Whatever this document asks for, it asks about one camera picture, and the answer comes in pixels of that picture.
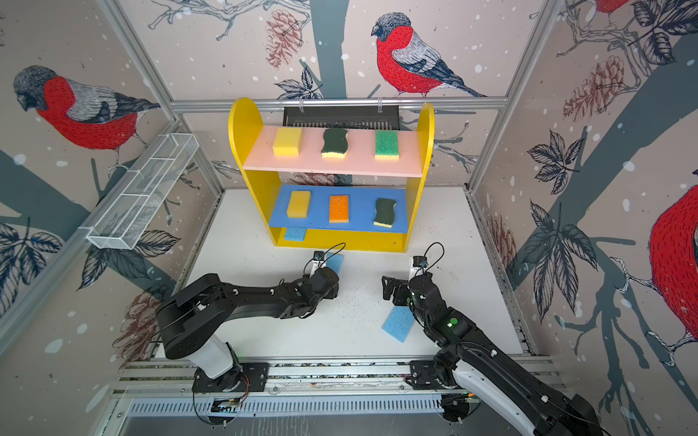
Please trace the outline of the blue sponge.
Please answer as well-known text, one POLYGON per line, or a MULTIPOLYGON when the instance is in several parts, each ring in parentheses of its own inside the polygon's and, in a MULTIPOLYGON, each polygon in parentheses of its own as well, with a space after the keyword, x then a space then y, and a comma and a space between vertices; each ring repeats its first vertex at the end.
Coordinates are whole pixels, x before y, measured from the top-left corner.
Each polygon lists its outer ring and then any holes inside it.
POLYGON ((386 318, 382 330, 399 343, 404 343, 414 325, 414 316, 406 306, 395 306, 386 318))
POLYGON ((336 274, 340 274, 343 261, 343 254, 333 254, 326 259, 325 266, 333 270, 336 274))
POLYGON ((289 242, 303 242, 305 241, 306 228, 303 227, 288 227, 285 230, 285 241, 289 242))

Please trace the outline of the dark green wavy sponge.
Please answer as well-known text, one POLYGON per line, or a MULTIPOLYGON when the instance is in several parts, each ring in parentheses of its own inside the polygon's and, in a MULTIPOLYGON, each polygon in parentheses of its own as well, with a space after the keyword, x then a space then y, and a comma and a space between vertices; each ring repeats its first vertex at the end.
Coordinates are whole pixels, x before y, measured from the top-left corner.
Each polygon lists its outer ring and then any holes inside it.
POLYGON ((343 128, 328 128, 323 133, 324 146, 321 156, 326 159, 344 159, 348 152, 348 131, 343 128))
POLYGON ((378 198, 376 200, 376 216, 374 217, 374 225, 385 228, 392 228, 396 221, 397 201, 388 198, 378 198))

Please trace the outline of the yellow orange-tinted sponge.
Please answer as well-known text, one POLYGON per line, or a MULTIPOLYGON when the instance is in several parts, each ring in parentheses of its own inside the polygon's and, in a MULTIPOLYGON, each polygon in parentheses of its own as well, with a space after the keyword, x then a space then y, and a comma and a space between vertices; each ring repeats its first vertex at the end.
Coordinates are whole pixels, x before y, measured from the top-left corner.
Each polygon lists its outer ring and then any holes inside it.
POLYGON ((310 191, 292 191, 286 209, 286 216, 290 219, 307 218, 311 202, 311 195, 312 193, 310 191))

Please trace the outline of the orange sponge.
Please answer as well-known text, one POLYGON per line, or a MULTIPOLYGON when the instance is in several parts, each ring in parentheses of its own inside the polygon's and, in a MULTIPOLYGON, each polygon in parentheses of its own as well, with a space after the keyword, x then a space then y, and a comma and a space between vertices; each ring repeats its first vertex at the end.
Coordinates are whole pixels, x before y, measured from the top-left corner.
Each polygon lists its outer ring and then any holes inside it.
POLYGON ((331 195, 329 197, 329 223, 348 223, 349 198, 347 195, 331 195))

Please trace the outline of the bright green sponge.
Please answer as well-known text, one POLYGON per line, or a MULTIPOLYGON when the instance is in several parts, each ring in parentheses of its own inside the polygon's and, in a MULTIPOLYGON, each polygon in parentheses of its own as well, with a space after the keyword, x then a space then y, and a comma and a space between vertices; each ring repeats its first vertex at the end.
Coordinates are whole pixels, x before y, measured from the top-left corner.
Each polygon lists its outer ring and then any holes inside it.
POLYGON ((374 158, 376 160, 398 160, 400 158, 397 131, 379 130, 374 133, 374 158))

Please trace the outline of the plain yellow sponge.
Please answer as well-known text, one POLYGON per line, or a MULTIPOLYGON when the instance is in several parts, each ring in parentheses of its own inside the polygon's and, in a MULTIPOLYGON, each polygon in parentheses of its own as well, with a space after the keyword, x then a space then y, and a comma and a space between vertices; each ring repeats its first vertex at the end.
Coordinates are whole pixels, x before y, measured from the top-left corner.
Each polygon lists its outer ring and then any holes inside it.
POLYGON ((300 127, 279 127, 273 143, 273 153, 276 157, 299 156, 303 138, 300 127))

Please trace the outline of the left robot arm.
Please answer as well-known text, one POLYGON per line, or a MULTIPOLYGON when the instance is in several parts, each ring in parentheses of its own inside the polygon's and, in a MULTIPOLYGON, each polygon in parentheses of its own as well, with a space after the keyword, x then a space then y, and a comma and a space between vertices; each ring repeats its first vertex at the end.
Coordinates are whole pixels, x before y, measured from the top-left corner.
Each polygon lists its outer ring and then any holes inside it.
POLYGON ((232 348, 216 337, 221 325, 255 317, 303 319, 338 291, 339 277, 328 267, 273 287, 233 285, 217 274, 205 274, 161 303, 156 333, 167 359, 186 359, 215 380, 238 365, 232 348))

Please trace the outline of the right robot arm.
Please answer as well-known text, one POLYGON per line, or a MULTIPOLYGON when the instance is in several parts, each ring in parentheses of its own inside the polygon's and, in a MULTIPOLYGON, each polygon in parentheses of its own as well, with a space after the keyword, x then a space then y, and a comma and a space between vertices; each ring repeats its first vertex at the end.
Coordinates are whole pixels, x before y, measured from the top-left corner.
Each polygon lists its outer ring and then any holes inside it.
POLYGON ((543 383, 501 351, 470 318, 447 305, 429 272, 410 280, 384 276, 383 298, 407 307, 439 351, 433 374, 463 388, 523 435, 602 435, 589 401, 543 383))

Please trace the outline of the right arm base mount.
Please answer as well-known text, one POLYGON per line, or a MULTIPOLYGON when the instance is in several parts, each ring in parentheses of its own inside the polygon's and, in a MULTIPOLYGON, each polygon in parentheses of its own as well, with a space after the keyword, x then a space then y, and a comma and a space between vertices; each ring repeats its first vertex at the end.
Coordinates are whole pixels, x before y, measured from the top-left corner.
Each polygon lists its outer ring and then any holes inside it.
POLYGON ((405 383, 417 391, 460 389, 454 376, 448 375, 445 367, 432 360, 410 361, 409 374, 405 383))

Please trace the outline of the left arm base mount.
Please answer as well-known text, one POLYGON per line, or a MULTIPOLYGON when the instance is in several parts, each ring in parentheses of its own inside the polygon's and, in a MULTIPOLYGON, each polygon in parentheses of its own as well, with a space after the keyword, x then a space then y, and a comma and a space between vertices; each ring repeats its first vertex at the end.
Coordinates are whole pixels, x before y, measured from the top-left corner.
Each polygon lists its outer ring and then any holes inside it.
POLYGON ((194 373, 192 392, 195 393, 250 393, 263 392, 270 365, 268 363, 241 363, 216 379, 209 378, 198 368, 194 373))

